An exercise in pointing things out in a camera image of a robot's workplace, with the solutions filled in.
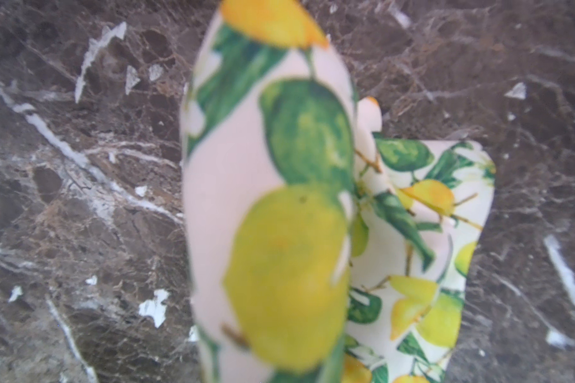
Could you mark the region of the green lemon print skirt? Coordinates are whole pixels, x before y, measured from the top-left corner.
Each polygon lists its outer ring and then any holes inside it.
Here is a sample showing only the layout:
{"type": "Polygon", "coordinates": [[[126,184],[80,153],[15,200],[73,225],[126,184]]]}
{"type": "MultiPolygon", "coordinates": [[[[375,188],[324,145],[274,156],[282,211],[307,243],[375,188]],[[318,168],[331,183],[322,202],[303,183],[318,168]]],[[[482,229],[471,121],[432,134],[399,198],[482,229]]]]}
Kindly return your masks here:
{"type": "Polygon", "coordinates": [[[473,141],[386,138],[297,1],[223,1],[180,107],[205,382],[442,382],[494,197],[473,141]]]}

